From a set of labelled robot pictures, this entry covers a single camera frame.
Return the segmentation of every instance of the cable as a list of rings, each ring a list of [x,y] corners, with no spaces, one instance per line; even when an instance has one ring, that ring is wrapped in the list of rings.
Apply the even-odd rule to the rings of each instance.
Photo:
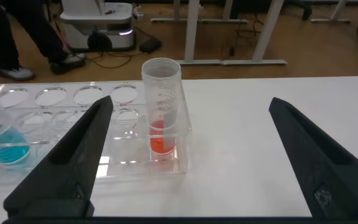
[[[247,41],[247,43],[251,46],[252,45],[252,39],[254,39],[255,37],[257,37],[257,34],[260,33],[260,31],[257,31],[256,28],[255,28],[255,24],[258,23],[258,24],[261,24],[261,25],[265,25],[262,21],[260,21],[258,19],[258,14],[255,13],[254,14],[255,18],[251,18],[254,20],[254,22],[252,23],[252,30],[249,30],[249,29],[241,29],[241,25],[242,25],[242,19],[243,19],[243,15],[241,14],[241,17],[240,17],[240,23],[239,23],[239,28],[238,30],[235,30],[236,32],[236,39],[234,41],[234,46],[232,46],[230,48],[230,51],[229,51],[229,55],[230,56],[234,56],[234,54],[236,53],[236,50],[237,50],[237,46],[238,46],[238,39],[239,38],[242,38],[242,39],[245,39]],[[241,35],[241,32],[250,32],[250,33],[253,33],[253,35],[251,36],[244,36],[244,35]]]
[[[95,58],[101,58],[101,57],[103,57],[103,53],[104,53],[104,52],[99,53],[99,57],[95,57]],[[95,58],[87,58],[87,60],[89,60],[89,61],[95,63],[97,66],[99,66],[99,67],[101,67],[101,68],[113,69],[113,68],[119,68],[119,67],[122,67],[122,66],[128,64],[128,63],[132,60],[132,57],[133,57],[133,56],[144,54],[143,52],[138,53],[138,54],[134,54],[134,55],[125,54],[125,53],[114,53],[114,54],[111,54],[110,52],[105,52],[105,53],[106,53],[107,55],[111,56],[111,57],[127,57],[128,59],[127,59],[124,63],[122,63],[122,64],[120,64],[120,65],[113,66],[113,67],[108,67],[108,66],[101,65],[100,63],[94,61]]]

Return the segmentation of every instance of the white desk leg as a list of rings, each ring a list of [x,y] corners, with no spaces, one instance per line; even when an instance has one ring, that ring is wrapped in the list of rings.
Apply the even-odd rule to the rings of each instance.
[[[263,60],[267,44],[269,44],[270,37],[272,36],[274,27],[276,25],[281,8],[283,7],[284,0],[273,0],[270,9],[267,13],[267,19],[264,29],[260,35],[258,44],[255,49],[252,60],[225,60],[224,65],[263,65],[263,64],[279,64],[286,65],[284,60]]]
[[[223,21],[228,21],[230,19],[231,7],[233,6],[233,0],[226,0],[223,11]]]
[[[347,0],[339,0],[338,4],[335,7],[335,10],[329,19],[311,19],[311,22],[346,22],[350,23],[351,20],[349,19],[340,19],[342,12],[345,10]]]
[[[200,0],[189,1],[189,13],[187,18],[185,59],[178,60],[181,65],[219,64],[220,60],[194,60],[194,49],[196,45],[196,33],[198,22],[198,5]]]

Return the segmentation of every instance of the floor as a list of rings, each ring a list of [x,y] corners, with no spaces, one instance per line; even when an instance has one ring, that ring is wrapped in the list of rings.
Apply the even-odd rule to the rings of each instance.
[[[67,74],[56,76],[51,73],[46,58],[39,53],[35,44],[12,19],[11,26],[21,64],[37,74],[30,82],[87,82],[106,80],[140,80],[142,64],[154,57],[183,59],[185,53],[185,23],[151,23],[152,17],[172,17],[172,5],[146,4],[142,6],[146,14],[145,21],[138,22],[137,27],[159,38],[163,47],[150,54],[138,55],[125,66],[105,69],[88,62],[83,68],[77,68]],[[182,7],[181,13],[186,16],[187,8]],[[329,17],[333,6],[315,6],[314,18]],[[183,79],[202,78],[281,78],[281,77],[329,77],[358,75],[358,6],[347,7],[343,17],[353,20],[352,24],[312,24],[301,20],[303,11],[296,7],[284,9],[278,19],[272,39],[267,48],[266,59],[285,59],[286,66],[185,66]],[[206,6],[200,10],[200,17],[216,17],[222,10],[214,6]],[[250,21],[253,15],[245,15]],[[264,21],[265,15],[258,15]],[[234,44],[234,31],[239,25],[200,24],[196,40],[195,58],[202,59],[247,59],[251,58],[257,38],[239,39],[235,56],[229,57],[229,49]],[[250,24],[242,25],[241,29],[251,29]],[[145,41],[144,35],[138,35],[139,42]],[[126,58],[104,56],[96,61],[104,66],[115,66]],[[0,78],[0,83],[14,81]]]

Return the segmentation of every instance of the white table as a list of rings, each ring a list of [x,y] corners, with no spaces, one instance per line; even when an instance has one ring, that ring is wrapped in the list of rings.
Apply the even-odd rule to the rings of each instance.
[[[95,216],[310,216],[268,112],[274,96],[358,158],[358,77],[184,80],[183,87],[193,126],[187,174],[95,185]],[[0,187],[0,223],[13,188]]]
[[[194,60],[194,49],[196,44],[196,32],[198,22],[198,5],[200,0],[189,1],[189,11],[186,30],[185,59],[178,60],[181,65],[265,65],[277,64],[286,65],[285,60],[264,60],[267,44],[269,44],[278,15],[283,6],[284,0],[273,0],[268,10],[266,22],[260,35],[252,60]]]

